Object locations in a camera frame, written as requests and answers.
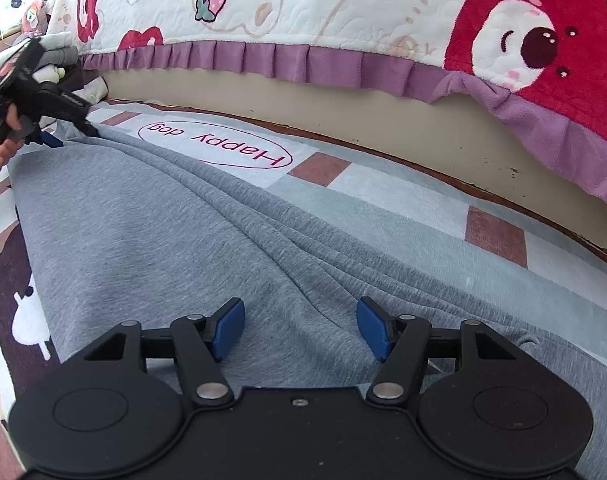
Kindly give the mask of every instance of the red oval outline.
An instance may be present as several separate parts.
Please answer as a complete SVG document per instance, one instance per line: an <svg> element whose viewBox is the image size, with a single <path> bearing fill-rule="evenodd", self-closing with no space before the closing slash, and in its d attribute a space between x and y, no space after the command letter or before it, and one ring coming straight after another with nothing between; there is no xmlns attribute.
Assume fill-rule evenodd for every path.
<svg viewBox="0 0 607 480"><path fill-rule="evenodd" d="M265 139L264 137L258 136L257 134L253 134L253 133L247 132L246 130L239 130L238 128L233 128L231 126L223 126L222 124L206 123L205 121L157 121L156 123L145 124L144 126L142 126L141 128L139 128L139 130L137 131L137 135L139 136L139 138L141 140L144 140L145 142L149 142L148 140L145 140L142 137L142 133L141 133L142 130L146 126L151 126L153 124L159 124L159 123L164 123L164 124L171 124L171 123L207 124L208 126L217 126L217 128L224 128L226 130L234 130L235 132L239 132L239 133L242 133L242 134L248 134L250 136L257 137L258 139L265 140L266 142L270 142L271 144L274 144L275 146L277 146L278 148L280 148L281 150L283 150L284 152L286 152L286 154L290 157L290 162L288 162L287 164L284 164L283 166L271 166L270 168L257 168L255 166L240 166L238 164L224 164L222 162L210 162L209 160L203 160L203 158L196 158L195 159L195 160L200 160L201 162L206 162L207 164L212 164L214 166L228 166L229 168L247 168L248 170L277 170L279 168L286 168L286 167L290 166L290 164L292 164L294 162L294 160L295 160L287 149L285 149L283 146L281 146L281 144L278 144L274 140Z"/></svg>

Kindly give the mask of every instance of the gray garment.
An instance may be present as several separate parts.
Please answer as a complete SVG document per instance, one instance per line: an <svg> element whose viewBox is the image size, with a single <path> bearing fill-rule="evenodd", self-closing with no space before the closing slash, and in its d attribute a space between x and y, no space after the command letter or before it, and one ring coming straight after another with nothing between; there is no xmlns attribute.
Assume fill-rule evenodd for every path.
<svg viewBox="0 0 607 480"><path fill-rule="evenodd" d="M79 51L75 46L66 46L55 50L47 50L39 60L36 71L46 65L71 66L77 64Z"/></svg>
<svg viewBox="0 0 607 480"><path fill-rule="evenodd" d="M601 363L269 192L114 128L100 133L20 156L10 168L62 359L121 320L167 326L239 296L247 324L223 365L231 384L344 386L367 383L378 369L359 335L356 298L440 327L477 317L586 397L595 434L579 471L607 480Z"/></svg>

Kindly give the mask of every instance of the screw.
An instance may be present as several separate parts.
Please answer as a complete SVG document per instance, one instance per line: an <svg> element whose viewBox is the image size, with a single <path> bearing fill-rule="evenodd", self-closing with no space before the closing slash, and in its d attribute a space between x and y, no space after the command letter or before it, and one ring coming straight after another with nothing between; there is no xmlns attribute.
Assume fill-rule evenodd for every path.
<svg viewBox="0 0 607 480"><path fill-rule="evenodd" d="M202 399L216 400L225 397L228 386L221 383L204 383L197 387L197 395Z"/></svg>
<svg viewBox="0 0 607 480"><path fill-rule="evenodd" d="M380 399L399 399L403 395L403 387L397 383L375 384L373 394Z"/></svg>

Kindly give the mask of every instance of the wooden edge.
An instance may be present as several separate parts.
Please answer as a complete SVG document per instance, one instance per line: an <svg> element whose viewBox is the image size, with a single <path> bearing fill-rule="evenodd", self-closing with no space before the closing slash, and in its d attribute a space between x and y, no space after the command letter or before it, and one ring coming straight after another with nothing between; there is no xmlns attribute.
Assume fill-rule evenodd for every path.
<svg viewBox="0 0 607 480"><path fill-rule="evenodd" d="M180 112L196 112L196 113L200 113L200 114L210 114L210 115L218 115L218 116L222 116L222 117L229 117L232 119L238 119L240 121L245 121L247 123L256 124L257 126L261 126L263 128L266 128L267 130L272 130L279 134L296 136L296 137L305 137L306 139L322 140L323 142L329 142L331 144L336 144L338 146L344 146L345 148L350 148L352 150L358 150L359 152L364 152L364 153L369 153L370 155L380 156L381 158L386 158L393 162L397 162L398 164L402 164L404 166L407 166L408 168L412 168L413 170L421 171L421 173L425 173L431 177L436 178L437 180L440 180L441 182L445 182L446 184L453 186L456 189L458 189L459 191L463 191L464 193L466 193L470 196L474 196L475 198L480 198L482 200L487 200L488 202L493 202L495 204L503 205L503 206L505 206L509 209L512 209L514 211L517 211L521 214L530 216L530 218L533 218L543 224L546 224L549 227L557 229L557 231L566 235L568 238L571 238L572 240L576 241L578 244L584 246L588 251L590 251L595 256L599 257L601 260L603 260L605 263L607 263L607 248L601 248L601 247L594 245L592 242L590 242L586 238L574 233L573 231L570 231L568 228L565 228L565 227L557 224L556 222L549 220L548 218L546 218L544 216L541 216L533 211L530 211L530 209L527 209L517 203L511 202L510 200L507 200L506 198L502 198L499 195L495 195L494 193L491 193L489 191L486 191L485 189L477 187L474 184L469 184L462 180L458 180L458 178L446 175L445 173L440 173L439 171L431 170L430 168L426 168L425 166L421 166L414 162L409 162L408 160L404 160L402 158L399 158L398 156L389 155L389 153L379 152L377 150L372 150L365 146L359 146L358 144L346 142L345 140L334 139L333 137L327 137L322 134L315 134L312 132L307 132L305 130L300 130L298 128L292 128L291 126L288 126L287 124L273 124L273 123L268 123L266 121L261 121L258 119L249 119L246 117L240 117L240 116L236 116L236 115L232 115L232 114L225 114L222 112L213 112L210 110L202 110L200 108L158 105L155 103L141 103L139 101L127 101L127 100L117 100L117 99L106 99L105 101L106 101L106 103L109 103L109 104L128 104L128 103L146 104L153 108L157 108L157 110L162 110L165 112L171 112L173 110L176 110L176 111L180 111Z"/></svg>
<svg viewBox="0 0 607 480"><path fill-rule="evenodd" d="M3 34L0 34L0 41L4 40L5 38L8 38L9 36L12 36L13 34L17 34L18 32L21 32L21 25L18 25L17 27L9 28Z"/></svg>

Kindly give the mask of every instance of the purple ruffled trim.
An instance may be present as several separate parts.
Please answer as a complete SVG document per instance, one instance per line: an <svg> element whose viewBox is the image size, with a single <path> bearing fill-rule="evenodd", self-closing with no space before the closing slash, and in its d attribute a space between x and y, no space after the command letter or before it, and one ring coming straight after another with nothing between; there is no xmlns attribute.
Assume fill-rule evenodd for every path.
<svg viewBox="0 0 607 480"><path fill-rule="evenodd" d="M376 89L432 103L470 94L552 171L607 205L607 141L585 126L464 72L399 57L309 45L193 41L84 56L86 70L204 68L339 88Z"/></svg>

